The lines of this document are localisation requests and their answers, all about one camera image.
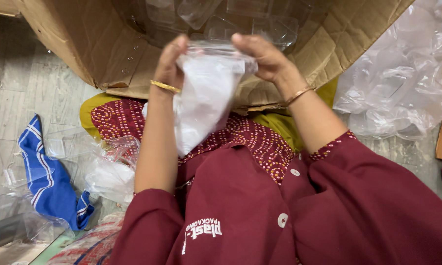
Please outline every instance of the blue cloth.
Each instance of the blue cloth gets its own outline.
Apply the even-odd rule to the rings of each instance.
[[[25,162],[28,188],[34,195],[31,203],[36,211],[66,220],[72,230],[85,228],[94,211],[89,193],[84,191],[77,200],[64,167],[59,160],[51,160],[45,155],[37,115],[18,138],[18,145]]]

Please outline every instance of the wrist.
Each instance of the wrist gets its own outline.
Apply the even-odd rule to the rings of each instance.
[[[170,102],[173,101],[174,93],[170,90],[160,88],[156,85],[151,85],[149,90],[149,99],[157,102]]]
[[[308,82],[294,65],[279,73],[274,84],[285,101],[308,86]]]

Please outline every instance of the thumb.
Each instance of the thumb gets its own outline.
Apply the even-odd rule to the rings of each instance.
[[[271,48],[275,49],[271,43],[260,35],[241,35],[240,33],[235,33],[232,35],[232,43],[240,51],[256,58],[262,57]]]
[[[163,65],[171,65],[176,62],[180,54],[187,51],[188,37],[186,35],[180,35],[172,40],[164,50],[162,50],[159,63]]]

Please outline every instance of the bracelet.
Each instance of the bracelet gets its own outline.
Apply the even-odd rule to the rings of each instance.
[[[166,85],[164,83],[161,83],[161,82],[158,82],[158,81],[154,81],[154,80],[151,80],[151,84],[156,85],[156,86],[158,86],[160,88],[164,88],[164,89],[170,90],[173,93],[180,93],[182,91],[182,90],[180,90],[180,89],[178,89],[176,87],[169,86],[169,85]]]
[[[300,95],[304,94],[306,91],[312,90],[314,89],[313,87],[307,86],[306,88],[298,91],[297,93],[295,93],[292,97],[290,97],[287,101],[285,101],[285,103],[283,104],[283,106],[289,106],[293,101],[295,101],[295,99],[299,98]]]

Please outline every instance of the white button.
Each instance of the white button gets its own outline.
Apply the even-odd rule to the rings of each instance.
[[[286,221],[288,220],[287,214],[280,214],[278,217],[278,226],[284,228],[286,226]]]
[[[299,176],[300,175],[300,173],[296,169],[292,169],[292,170],[290,170],[290,172],[291,172],[291,174],[293,174],[295,176]]]

